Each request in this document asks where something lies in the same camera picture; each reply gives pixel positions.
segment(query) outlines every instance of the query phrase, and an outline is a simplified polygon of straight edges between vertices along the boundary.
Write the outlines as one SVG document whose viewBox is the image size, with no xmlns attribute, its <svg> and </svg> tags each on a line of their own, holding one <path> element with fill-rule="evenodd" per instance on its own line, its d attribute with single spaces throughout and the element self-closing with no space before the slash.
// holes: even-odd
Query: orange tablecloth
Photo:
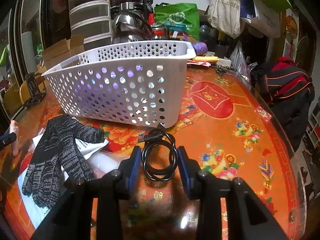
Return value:
<svg viewBox="0 0 320 240">
<path fill-rule="evenodd" d="M 31 138 L 41 127 L 46 127 L 50 117 L 61 112 L 54 94 L 48 92 L 41 104 L 28 110 L 20 124 L 20 154 L 13 157 L 9 147 L 0 154 L 4 214 L 17 239 L 29 239 L 35 229 L 24 208 L 16 179 L 30 162 Z M 300 194 L 301 204 L 295 171 L 282 139 L 285 137 L 279 135 L 270 118 L 238 78 L 220 77 L 213 69 L 188 69 L 179 119 L 168 132 L 174 135 L 176 145 L 184 146 L 189 157 L 197 160 L 202 168 L 223 179 L 243 178 L 288 237 L 298 239 L 305 224 L 301 208 L 304 196 Z M 95 119 L 79 120 L 102 128 L 110 141 L 104 150 L 121 155 L 131 154 L 138 138 L 150 130 Z M 167 159 L 167 153 L 159 150 L 153 163 L 164 167 Z M 227 213 L 225 202 L 221 203 L 222 234 L 223 239 L 227 239 Z M 178 169 L 167 183 L 152 183 L 141 172 L 135 197 L 121 202 L 120 208 L 124 239 L 195 237 L 199 203 L 186 199 Z M 187 223 L 182 226 L 183 218 Z M 92 237 L 95 238 L 95 227 L 92 227 Z"/>
</svg>

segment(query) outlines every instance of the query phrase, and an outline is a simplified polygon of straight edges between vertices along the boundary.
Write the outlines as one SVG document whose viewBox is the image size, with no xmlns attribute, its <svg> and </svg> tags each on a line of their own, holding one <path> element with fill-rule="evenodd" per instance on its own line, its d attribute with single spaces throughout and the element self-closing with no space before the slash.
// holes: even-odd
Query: purple item in basket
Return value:
<svg viewBox="0 0 320 240">
<path fill-rule="evenodd" d="M 207 45 L 204 42 L 194 43 L 192 47 L 195 49 L 197 56 L 202 56 L 208 52 Z"/>
</svg>

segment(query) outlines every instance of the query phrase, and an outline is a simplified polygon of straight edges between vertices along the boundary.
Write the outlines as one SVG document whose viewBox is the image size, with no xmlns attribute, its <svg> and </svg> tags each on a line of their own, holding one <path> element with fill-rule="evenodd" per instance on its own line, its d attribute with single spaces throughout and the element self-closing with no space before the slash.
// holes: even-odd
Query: green bag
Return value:
<svg viewBox="0 0 320 240">
<path fill-rule="evenodd" d="M 184 24 L 188 35 L 199 40 L 199 14 L 195 3 L 161 4 L 155 7 L 156 22 Z"/>
</svg>

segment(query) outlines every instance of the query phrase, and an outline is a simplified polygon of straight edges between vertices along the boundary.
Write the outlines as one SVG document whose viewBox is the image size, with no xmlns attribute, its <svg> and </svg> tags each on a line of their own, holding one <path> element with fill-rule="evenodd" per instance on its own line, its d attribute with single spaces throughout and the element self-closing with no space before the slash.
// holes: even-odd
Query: black cable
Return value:
<svg viewBox="0 0 320 240">
<path fill-rule="evenodd" d="M 164 136 L 169 140 L 169 142 L 162 139 Z M 145 145 L 142 150 L 141 160 L 145 176 L 152 181 L 168 181 L 172 179 L 174 171 L 178 165 L 178 153 L 175 147 L 175 139 L 173 135 L 166 133 L 164 127 L 159 124 L 156 128 L 151 130 L 150 133 L 138 140 L 138 142 L 143 141 L 145 142 Z M 168 167 L 160 170 L 153 168 L 148 162 L 153 147 L 158 145 L 163 145 L 170 150 L 170 164 Z"/>
</svg>

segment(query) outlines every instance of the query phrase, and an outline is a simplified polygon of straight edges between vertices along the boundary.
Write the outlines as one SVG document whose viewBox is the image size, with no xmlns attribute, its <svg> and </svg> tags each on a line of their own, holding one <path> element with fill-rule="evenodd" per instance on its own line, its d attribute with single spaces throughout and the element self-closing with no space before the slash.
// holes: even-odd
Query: perforated basket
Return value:
<svg viewBox="0 0 320 240">
<path fill-rule="evenodd" d="M 67 114 L 173 126 L 179 115 L 189 42 L 137 41 L 91 49 L 43 73 Z"/>
</svg>

